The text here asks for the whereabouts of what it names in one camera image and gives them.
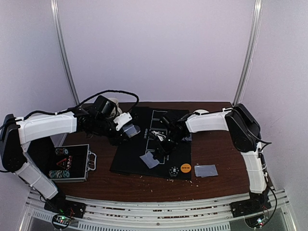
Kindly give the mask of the grey playing card deck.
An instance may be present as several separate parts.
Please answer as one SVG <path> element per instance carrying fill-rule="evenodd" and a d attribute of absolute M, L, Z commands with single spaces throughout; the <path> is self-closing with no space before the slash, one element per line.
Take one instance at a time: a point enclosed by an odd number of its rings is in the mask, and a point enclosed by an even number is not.
<path fill-rule="evenodd" d="M 123 132 L 129 137 L 132 138 L 135 135 L 140 133 L 140 127 L 134 124 L 127 124 L 122 127 Z"/>

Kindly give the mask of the dark green chip stack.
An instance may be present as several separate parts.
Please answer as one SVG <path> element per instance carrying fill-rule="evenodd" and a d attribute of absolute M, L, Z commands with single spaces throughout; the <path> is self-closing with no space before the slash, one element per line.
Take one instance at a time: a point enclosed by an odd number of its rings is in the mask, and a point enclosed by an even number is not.
<path fill-rule="evenodd" d="M 171 167 L 168 172 L 170 177 L 174 178 L 179 174 L 180 169 L 177 166 Z"/>

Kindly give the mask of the orange big blind button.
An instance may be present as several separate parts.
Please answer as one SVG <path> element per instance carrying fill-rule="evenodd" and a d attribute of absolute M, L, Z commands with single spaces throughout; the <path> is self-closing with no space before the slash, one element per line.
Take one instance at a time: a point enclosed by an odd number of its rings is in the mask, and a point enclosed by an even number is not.
<path fill-rule="evenodd" d="M 182 164 L 180 167 L 182 173 L 190 173 L 192 170 L 192 166 L 188 163 Z"/>

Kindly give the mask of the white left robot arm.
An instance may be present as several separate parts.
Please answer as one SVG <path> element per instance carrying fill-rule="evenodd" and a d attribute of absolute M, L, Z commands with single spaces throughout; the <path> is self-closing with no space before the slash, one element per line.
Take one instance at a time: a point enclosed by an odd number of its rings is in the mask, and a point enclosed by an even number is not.
<path fill-rule="evenodd" d="M 24 117 L 7 114 L 0 127 L 0 156 L 4 172 L 13 173 L 34 188 L 59 214 L 69 210 L 66 195 L 48 175 L 55 159 L 51 137 L 84 132 L 103 136 L 117 145 L 132 135 L 133 117 L 117 103 L 99 95 L 93 104 L 59 112 L 33 111 Z"/>

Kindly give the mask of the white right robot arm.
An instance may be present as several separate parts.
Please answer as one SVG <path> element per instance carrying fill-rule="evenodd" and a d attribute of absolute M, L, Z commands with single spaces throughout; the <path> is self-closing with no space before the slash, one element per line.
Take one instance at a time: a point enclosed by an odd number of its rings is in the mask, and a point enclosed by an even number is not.
<path fill-rule="evenodd" d="M 171 154 L 179 142 L 191 133 L 222 130 L 229 132 L 234 147 L 241 153 L 249 178 L 249 199 L 231 204 L 235 212 L 257 212 L 266 208 L 269 185 L 267 165 L 263 149 L 269 142 L 262 140 L 260 125 L 247 110 L 238 103 L 218 112 L 198 109 L 179 119 L 171 119 L 167 114 L 160 119 L 167 133 L 150 132 L 157 141 L 159 154 Z"/>

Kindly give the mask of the ceramic mug with print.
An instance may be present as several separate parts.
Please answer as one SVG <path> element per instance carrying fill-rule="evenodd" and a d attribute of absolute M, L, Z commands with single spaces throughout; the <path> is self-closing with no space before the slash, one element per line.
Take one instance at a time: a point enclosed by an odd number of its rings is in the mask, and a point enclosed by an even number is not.
<path fill-rule="evenodd" d="M 114 108 L 112 113 L 111 113 L 111 116 L 115 116 L 115 115 L 120 115 L 122 114 L 122 110 L 121 108 L 119 107 L 119 101 L 117 98 L 108 98 L 110 101 L 112 101 L 113 103 L 116 104 L 116 107 L 117 107 L 117 113 L 116 113 L 116 109 Z"/>

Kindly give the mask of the black poker mat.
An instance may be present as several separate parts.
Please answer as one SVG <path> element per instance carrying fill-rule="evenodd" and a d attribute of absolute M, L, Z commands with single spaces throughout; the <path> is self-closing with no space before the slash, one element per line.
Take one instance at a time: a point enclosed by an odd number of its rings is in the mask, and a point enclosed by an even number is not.
<path fill-rule="evenodd" d="M 192 141 L 178 141 L 176 149 L 162 158 L 155 157 L 156 141 L 154 140 L 154 131 L 169 135 L 169 129 L 175 122 L 187 115 L 189 110 L 185 109 L 161 109 L 146 106 L 135 107 L 132 110 L 133 124 L 140 127 L 140 133 L 134 136 L 130 141 L 120 144 L 116 150 L 112 161 L 110 171 L 120 174 L 139 174 L 165 179 L 190 180 L 190 173 L 182 173 L 172 178 L 168 170 L 177 166 L 179 169 L 182 164 L 192 164 L 191 150 Z M 156 167 L 149 169 L 140 159 L 147 151 L 151 152 L 154 159 L 160 163 Z"/>

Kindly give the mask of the orange bowl white inside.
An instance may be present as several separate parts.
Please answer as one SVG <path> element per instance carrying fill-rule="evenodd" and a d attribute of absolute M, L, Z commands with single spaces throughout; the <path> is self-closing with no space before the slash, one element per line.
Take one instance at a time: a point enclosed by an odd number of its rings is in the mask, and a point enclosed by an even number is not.
<path fill-rule="evenodd" d="M 203 115 L 203 114 L 209 113 L 209 111 L 204 110 L 204 109 L 197 109 L 193 113 L 196 114 L 196 115 Z"/>

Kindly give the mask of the upper chip stack in case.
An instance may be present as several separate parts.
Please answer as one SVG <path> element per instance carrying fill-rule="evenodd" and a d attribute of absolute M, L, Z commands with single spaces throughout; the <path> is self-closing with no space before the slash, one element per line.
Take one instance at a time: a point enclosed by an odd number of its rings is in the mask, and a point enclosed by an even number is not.
<path fill-rule="evenodd" d="M 66 148 L 57 148 L 55 149 L 55 154 L 57 156 L 68 155 L 69 151 Z"/>

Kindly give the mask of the chip stack in case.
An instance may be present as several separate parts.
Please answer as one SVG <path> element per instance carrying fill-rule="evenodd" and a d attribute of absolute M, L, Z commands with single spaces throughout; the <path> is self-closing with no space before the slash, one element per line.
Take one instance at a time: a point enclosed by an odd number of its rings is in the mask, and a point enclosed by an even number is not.
<path fill-rule="evenodd" d="M 51 170 L 49 171 L 49 177 L 51 179 L 68 179 L 70 178 L 70 172 L 68 170 Z"/>
<path fill-rule="evenodd" d="M 66 148 L 57 148 L 55 149 L 55 154 L 57 156 L 68 155 L 69 151 Z"/>

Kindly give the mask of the aluminium poker chip case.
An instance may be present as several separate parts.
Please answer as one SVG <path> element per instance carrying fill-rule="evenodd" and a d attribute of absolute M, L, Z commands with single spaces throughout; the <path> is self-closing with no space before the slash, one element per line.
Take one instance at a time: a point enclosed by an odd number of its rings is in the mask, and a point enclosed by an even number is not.
<path fill-rule="evenodd" d="M 57 156 L 55 149 L 66 148 L 68 155 Z M 83 182 L 87 181 L 90 171 L 96 170 L 97 155 L 90 150 L 88 144 L 58 146 L 53 145 L 38 146 L 30 144 L 27 150 L 30 160 L 39 168 L 39 170 L 49 179 L 51 170 L 68 170 L 70 178 L 51 179 L 54 182 Z"/>

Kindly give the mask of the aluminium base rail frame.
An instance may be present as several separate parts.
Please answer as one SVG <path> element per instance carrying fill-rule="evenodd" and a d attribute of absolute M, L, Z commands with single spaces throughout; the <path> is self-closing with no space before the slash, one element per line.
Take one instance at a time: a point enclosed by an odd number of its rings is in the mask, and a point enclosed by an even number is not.
<path fill-rule="evenodd" d="M 263 231 L 296 231 L 296 221 L 284 190 L 269 194 L 271 209 L 234 217 L 230 204 L 248 194 L 179 202 L 116 202 L 68 197 L 85 203 L 83 218 L 75 218 L 67 231 L 250 231 L 247 223 L 262 215 L 269 223 Z"/>

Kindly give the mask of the aluminium corner post left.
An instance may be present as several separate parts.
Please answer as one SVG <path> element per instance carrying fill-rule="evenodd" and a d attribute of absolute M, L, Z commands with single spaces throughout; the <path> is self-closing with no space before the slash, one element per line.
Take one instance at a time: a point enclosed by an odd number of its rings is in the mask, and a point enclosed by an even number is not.
<path fill-rule="evenodd" d="M 68 86 L 70 89 L 70 92 L 72 94 L 74 103 L 77 105 L 80 103 L 79 97 L 77 94 L 77 89 L 75 87 L 75 83 L 72 77 L 72 72 L 71 68 L 69 65 L 69 60 L 66 52 L 66 47 L 65 47 L 65 41 L 64 41 L 64 36 L 63 36 L 63 30 L 62 30 L 62 25 L 61 25 L 61 19 L 60 19 L 60 13 L 59 13 L 59 6 L 58 6 L 58 1 L 57 0 L 51 0 L 51 12 L 53 16 L 53 21 L 55 25 L 55 30 L 57 34 L 57 39 L 58 39 L 58 45 L 60 49 L 60 56 L 61 60 L 64 66 L 64 73 L 65 77 L 68 82 Z"/>

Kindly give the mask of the aluminium corner post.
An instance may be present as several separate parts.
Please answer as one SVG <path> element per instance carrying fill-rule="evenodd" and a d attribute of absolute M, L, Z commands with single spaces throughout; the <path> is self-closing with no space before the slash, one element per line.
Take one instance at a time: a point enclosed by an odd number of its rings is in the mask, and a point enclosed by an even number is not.
<path fill-rule="evenodd" d="M 51 12 L 53 16 L 53 21 L 55 25 L 55 30 L 57 34 L 57 39 L 58 39 L 58 45 L 60 49 L 60 56 L 61 60 L 64 66 L 64 73 L 65 77 L 68 82 L 68 86 L 70 89 L 70 92 L 72 94 L 74 103 L 77 105 L 80 103 L 79 97 L 77 94 L 77 89 L 75 87 L 75 83 L 72 77 L 72 72 L 71 68 L 69 65 L 69 60 L 66 52 L 66 47 L 65 47 L 65 41 L 64 41 L 64 36 L 63 36 L 63 30 L 62 30 L 62 25 L 61 25 L 61 19 L 60 19 L 60 13 L 59 13 L 59 6 L 58 6 L 58 1 L 57 0 L 51 0 Z"/>
<path fill-rule="evenodd" d="M 258 39 L 261 16 L 262 16 L 262 8 L 263 8 L 263 1 L 255 0 L 250 35 L 248 39 L 248 45 L 246 49 L 244 64 L 242 67 L 239 83 L 238 83 L 237 90 L 236 90 L 236 93 L 233 99 L 233 103 L 232 103 L 233 105 L 238 104 L 243 99 L 246 85 L 248 83 L 248 79 L 249 79 L 249 75 L 250 75 L 250 71 L 252 67 L 253 54 L 257 46 L 257 39 Z"/>

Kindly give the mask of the aluminium corner post right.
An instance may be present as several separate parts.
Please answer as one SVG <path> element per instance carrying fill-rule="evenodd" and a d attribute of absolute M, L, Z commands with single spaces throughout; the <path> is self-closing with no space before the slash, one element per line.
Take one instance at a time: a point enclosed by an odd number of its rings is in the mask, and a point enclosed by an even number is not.
<path fill-rule="evenodd" d="M 242 67 L 239 83 L 238 83 L 237 90 L 236 90 L 236 93 L 233 99 L 233 103 L 232 103 L 233 105 L 238 104 L 243 99 L 246 85 L 248 83 L 248 79 L 249 79 L 249 75 L 250 75 L 250 71 L 252 67 L 253 54 L 257 46 L 257 39 L 258 39 L 261 16 L 262 16 L 262 8 L 263 8 L 263 1 L 255 0 L 250 35 L 248 39 L 248 45 L 246 49 L 244 64 Z"/>

